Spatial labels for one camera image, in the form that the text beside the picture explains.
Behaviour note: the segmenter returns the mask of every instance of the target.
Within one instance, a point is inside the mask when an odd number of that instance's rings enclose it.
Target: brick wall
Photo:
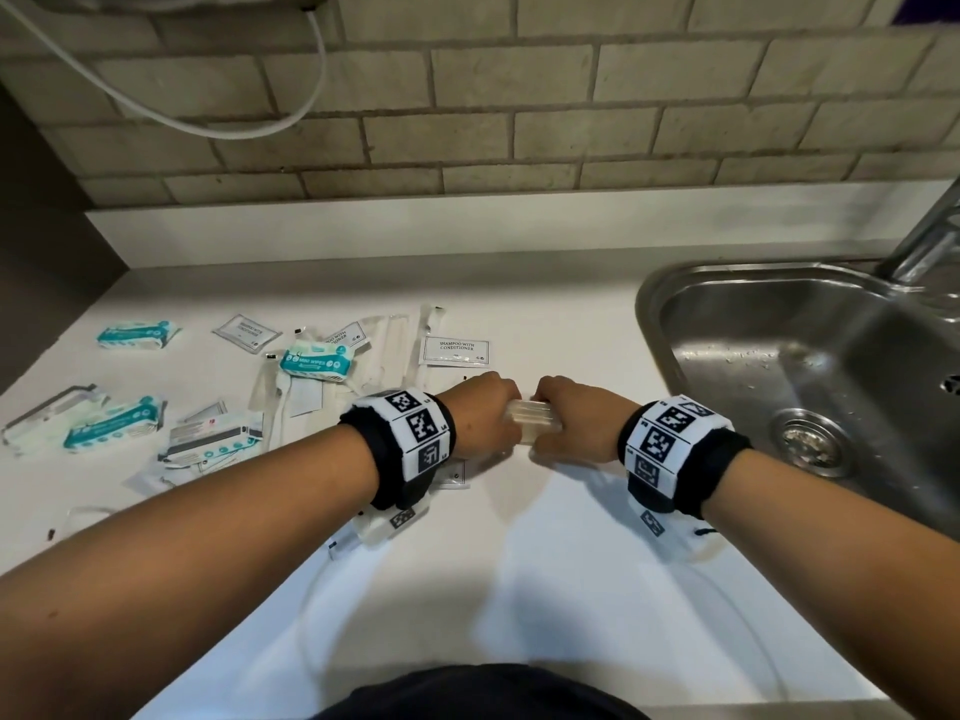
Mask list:
[[[331,0],[309,118],[213,142],[134,118],[0,19],[0,79],[103,207],[951,178],[960,30],[900,0]],[[296,11],[34,17],[195,122],[297,107]]]

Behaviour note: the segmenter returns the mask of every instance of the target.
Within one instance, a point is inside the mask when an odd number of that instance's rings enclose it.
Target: person's right arm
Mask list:
[[[544,456],[617,457],[640,405],[595,386],[544,377],[563,430]],[[920,718],[960,717],[960,543],[755,450],[741,452],[703,517],[851,665]]]

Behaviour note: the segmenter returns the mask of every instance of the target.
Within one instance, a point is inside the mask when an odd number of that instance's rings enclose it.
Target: black shirt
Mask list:
[[[315,720],[649,720],[618,698],[525,664],[428,669],[354,690]]]

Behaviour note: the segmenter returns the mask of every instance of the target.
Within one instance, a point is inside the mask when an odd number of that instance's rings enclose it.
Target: stainless steel sink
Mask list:
[[[676,267],[647,280],[637,318],[675,394],[960,540],[960,268],[904,287],[873,265]]]

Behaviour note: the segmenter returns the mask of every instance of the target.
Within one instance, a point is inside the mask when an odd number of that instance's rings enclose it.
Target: forearm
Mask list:
[[[377,488],[363,438],[334,427],[124,510],[0,577],[0,706],[133,714]],[[50,691],[22,691],[44,676]]]
[[[960,715],[960,544],[755,451],[702,512],[894,700]]]

